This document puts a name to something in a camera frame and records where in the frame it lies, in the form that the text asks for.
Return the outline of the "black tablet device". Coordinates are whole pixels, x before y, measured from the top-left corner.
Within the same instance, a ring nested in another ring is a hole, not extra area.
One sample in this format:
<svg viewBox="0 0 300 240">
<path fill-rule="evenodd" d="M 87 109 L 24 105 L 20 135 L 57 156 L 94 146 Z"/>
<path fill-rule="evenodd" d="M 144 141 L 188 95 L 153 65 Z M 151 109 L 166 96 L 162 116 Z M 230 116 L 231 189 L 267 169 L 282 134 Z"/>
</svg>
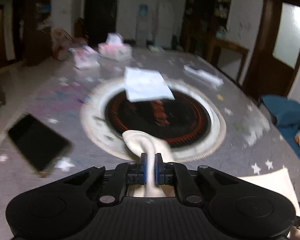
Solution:
<svg viewBox="0 0 300 240">
<path fill-rule="evenodd" d="M 41 177 L 47 176 L 54 165 L 71 148 L 71 142 L 26 113 L 7 132 L 23 158 Z"/>
</svg>

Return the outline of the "cream white garment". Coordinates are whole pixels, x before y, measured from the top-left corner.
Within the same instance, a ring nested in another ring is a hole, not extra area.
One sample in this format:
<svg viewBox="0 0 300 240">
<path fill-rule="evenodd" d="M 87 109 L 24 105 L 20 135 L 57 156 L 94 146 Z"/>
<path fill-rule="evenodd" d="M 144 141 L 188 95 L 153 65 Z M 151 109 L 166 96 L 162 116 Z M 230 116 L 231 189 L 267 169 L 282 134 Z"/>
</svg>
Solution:
<svg viewBox="0 0 300 240">
<path fill-rule="evenodd" d="M 125 131 L 123 140 L 136 156 L 140 157 L 142 153 L 147 155 L 146 184 L 129 187 L 128 195 L 131 197 L 174 197 L 173 187 L 155 184 L 155 155 L 160 153 L 165 163 L 174 161 L 167 142 L 135 130 Z M 300 216 L 299 202 L 286 167 L 269 174 L 242 177 L 241 179 L 285 196 L 293 203 L 296 214 Z"/>
</svg>

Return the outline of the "dark wooden shelf cabinet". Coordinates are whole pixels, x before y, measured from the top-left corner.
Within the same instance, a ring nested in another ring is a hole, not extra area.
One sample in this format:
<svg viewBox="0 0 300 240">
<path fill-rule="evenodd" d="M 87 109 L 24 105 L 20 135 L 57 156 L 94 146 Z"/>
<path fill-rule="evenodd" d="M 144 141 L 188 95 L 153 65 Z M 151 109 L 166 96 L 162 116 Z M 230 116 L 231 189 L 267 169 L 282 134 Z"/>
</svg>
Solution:
<svg viewBox="0 0 300 240">
<path fill-rule="evenodd" d="M 206 53 L 205 38 L 225 30 L 231 0 L 185 0 L 179 45 L 186 52 Z"/>
</svg>

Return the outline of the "dark wooden door with glass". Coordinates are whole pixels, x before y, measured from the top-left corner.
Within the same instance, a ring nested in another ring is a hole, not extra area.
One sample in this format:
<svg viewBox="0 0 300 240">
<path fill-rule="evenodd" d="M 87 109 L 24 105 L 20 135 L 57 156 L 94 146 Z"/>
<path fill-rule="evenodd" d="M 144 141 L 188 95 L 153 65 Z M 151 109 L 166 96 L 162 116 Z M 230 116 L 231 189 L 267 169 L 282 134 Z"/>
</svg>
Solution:
<svg viewBox="0 0 300 240">
<path fill-rule="evenodd" d="M 263 0 L 258 36 L 242 90 L 259 100 L 287 96 L 300 67 L 300 0 Z"/>
</svg>

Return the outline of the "round black induction cooktop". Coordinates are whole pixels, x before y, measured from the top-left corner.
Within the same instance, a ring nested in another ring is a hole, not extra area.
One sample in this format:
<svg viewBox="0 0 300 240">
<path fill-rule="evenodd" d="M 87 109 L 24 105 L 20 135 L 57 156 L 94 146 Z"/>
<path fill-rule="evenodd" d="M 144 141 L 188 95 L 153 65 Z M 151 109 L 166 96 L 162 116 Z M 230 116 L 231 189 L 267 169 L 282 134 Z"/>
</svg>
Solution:
<svg viewBox="0 0 300 240">
<path fill-rule="evenodd" d="M 226 136 L 226 123 L 217 107 L 199 89 L 167 79 L 173 100 L 130 102 L 123 78 L 96 86 L 81 108 L 88 138 L 105 152 L 125 160 L 136 156 L 122 133 L 139 130 L 164 140 L 177 162 L 197 161 L 213 154 Z"/>
</svg>

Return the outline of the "small pink white box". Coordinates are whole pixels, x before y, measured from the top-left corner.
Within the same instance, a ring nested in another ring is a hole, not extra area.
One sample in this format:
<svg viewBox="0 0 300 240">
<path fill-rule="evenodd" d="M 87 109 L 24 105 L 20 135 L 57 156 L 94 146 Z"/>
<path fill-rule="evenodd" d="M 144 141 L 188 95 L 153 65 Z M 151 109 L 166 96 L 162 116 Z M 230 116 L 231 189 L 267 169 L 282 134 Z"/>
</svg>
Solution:
<svg viewBox="0 0 300 240">
<path fill-rule="evenodd" d="M 70 48 L 74 57 L 75 67 L 79 70 L 86 70 L 99 67 L 99 54 L 89 46 Z"/>
</svg>

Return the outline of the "teal blue cushion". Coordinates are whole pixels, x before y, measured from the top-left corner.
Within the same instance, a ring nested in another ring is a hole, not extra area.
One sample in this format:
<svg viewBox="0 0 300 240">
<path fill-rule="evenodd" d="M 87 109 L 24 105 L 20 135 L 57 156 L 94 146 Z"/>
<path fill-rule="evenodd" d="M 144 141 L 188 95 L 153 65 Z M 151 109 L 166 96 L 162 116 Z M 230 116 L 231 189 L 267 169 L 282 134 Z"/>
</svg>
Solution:
<svg viewBox="0 0 300 240">
<path fill-rule="evenodd" d="M 276 127 L 300 124 L 300 103 L 297 101 L 277 95 L 264 95 L 261 102 L 275 120 Z"/>
</svg>

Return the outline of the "white remote control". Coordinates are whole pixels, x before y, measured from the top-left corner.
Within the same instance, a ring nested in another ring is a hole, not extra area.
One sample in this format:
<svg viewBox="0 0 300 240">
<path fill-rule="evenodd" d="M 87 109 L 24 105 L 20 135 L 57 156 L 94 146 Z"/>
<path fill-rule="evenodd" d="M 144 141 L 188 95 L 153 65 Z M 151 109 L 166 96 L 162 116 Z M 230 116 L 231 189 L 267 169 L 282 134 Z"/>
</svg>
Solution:
<svg viewBox="0 0 300 240">
<path fill-rule="evenodd" d="M 215 87 L 222 87 L 222 85 L 224 84 L 223 79 L 221 79 L 220 77 L 217 77 L 217 76 L 215 76 L 209 72 L 206 72 L 202 69 L 194 69 L 189 64 L 184 65 L 184 71 L 187 74 L 195 76 Z"/>
</svg>

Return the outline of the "pink white tissue box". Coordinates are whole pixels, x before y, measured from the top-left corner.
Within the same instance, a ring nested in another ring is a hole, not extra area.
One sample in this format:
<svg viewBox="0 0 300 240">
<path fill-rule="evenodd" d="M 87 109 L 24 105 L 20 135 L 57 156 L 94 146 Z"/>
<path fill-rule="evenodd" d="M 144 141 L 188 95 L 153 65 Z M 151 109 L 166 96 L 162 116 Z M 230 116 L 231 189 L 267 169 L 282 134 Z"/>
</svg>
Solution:
<svg viewBox="0 0 300 240">
<path fill-rule="evenodd" d="M 132 48 L 123 42 L 119 33 L 109 33 L 106 42 L 98 44 L 100 57 L 117 62 L 127 61 L 132 58 Z"/>
</svg>

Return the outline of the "white refrigerator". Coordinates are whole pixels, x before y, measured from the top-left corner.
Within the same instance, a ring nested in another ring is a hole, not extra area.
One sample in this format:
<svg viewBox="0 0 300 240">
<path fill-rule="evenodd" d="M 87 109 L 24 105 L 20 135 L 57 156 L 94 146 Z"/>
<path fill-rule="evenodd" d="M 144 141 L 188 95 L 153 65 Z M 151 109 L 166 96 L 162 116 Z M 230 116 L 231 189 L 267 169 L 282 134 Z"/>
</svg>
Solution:
<svg viewBox="0 0 300 240">
<path fill-rule="evenodd" d="M 157 32 L 155 45 L 162 48 L 171 48 L 173 36 L 174 12 L 170 2 L 158 4 Z"/>
</svg>

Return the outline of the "white paper sheet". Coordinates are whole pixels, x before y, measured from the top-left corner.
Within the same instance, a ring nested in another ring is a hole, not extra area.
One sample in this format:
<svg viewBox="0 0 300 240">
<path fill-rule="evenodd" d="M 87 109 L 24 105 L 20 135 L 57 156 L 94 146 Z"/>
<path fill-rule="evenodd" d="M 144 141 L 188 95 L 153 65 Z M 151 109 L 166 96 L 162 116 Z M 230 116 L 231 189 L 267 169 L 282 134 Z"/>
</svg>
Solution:
<svg viewBox="0 0 300 240">
<path fill-rule="evenodd" d="M 124 85 L 129 102 L 175 100 L 164 78 L 156 70 L 126 67 Z"/>
</svg>

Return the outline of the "dark wooden side table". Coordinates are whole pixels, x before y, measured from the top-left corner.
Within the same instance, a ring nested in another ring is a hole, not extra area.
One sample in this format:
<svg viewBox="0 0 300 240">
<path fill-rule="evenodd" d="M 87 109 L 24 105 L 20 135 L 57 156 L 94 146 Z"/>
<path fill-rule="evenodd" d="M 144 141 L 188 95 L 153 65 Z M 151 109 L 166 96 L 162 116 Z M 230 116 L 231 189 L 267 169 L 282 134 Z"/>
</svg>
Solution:
<svg viewBox="0 0 300 240">
<path fill-rule="evenodd" d="M 206 42 L 207 53 L 205 60 L 221 71 L 238 87 L 241 87 L 239 82 L 249 54 L 249 49 L 235 42 L 214 36 L 208 37 Z M 234 63 L 237 60 L 240 60 L 238 70 L 235 75 L 231 76 L 225 71 L 229 68 L 230 63 Z"/>
</svg>

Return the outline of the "water dispenser with blue bottle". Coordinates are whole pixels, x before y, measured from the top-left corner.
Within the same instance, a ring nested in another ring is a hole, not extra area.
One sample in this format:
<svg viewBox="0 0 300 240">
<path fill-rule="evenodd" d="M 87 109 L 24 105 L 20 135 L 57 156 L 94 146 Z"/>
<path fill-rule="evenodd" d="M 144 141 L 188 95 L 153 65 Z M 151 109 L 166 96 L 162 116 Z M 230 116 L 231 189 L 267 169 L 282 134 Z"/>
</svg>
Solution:
<svg viewBox="0 0 300 240">
<path fill-rule="evenodd" d="M 148 5 L 140 4 L 136 17 L 135 41 L 138 47 L 145 47 L 148 36 Z"/>
</svg>

